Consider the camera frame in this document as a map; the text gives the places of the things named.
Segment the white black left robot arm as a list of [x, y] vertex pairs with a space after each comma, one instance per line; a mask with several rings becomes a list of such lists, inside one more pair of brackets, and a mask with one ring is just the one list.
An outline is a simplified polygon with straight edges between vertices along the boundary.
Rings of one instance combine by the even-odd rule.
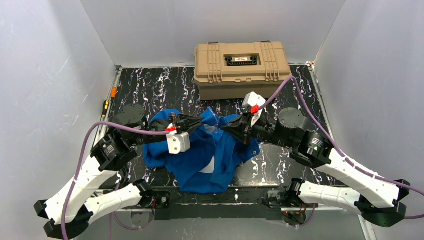
[[100, 196], [95, 196], [95, 192], [137, 157], [138, 145], [163, 142], [172, 155], [189, 150], [189, 136], [201, 126], [202, 120], [171, 112], [165, 119], [148, 122], [143, 106], [130, 104], [111, 121], [103, 121], [108, 131], [93, 146], [88, 157], [80, 156], [74, 177], [56, 195], [34, 204], [37, 215], [47, 219], [46, 235], [71, 240], [99, 218], [120, 209], [168, 207], [168, 192], [155, 193], [143, 179]]

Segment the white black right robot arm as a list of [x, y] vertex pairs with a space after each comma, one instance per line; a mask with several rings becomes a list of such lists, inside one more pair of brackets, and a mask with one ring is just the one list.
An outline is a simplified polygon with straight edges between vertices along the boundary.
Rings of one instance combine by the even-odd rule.
[[357, 164], [341, 156], [326, 136], [312, 131], [312, 126], [309, 118], [289, 107], [280, 110], [276, 123], [246, 111], [222, 129], [244, 144], [258, 140], [290, 149], [290, 157], [297, 163], [343, 183], [334, 187], [294, 178], [283, 191], [268, 194], [270, 208], [326, 205], [356, 213], [384, 228], [404, 220], [407, 207], [402, 199], [409, 194], [408, 183], [403, 179], [389, 183], [375, 173], [368, 176], [360, 172]]

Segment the blue zip jacket white lining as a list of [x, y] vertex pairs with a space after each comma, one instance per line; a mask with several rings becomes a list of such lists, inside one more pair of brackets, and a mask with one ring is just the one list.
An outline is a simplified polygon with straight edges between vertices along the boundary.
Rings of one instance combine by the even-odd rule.
[[190, 134], [190, 149], [170, 154], [166, 141], [143, 146], [143, 159], [149, 168], [165, 167], [174, 174], [184, 193], [219, 194], [226, 192], [236, 168], [260, 153], [257, 140], [245, 145], [221, 127], [237, 117], [216, 115], [211, 109], [201, 114], [201, 126]]

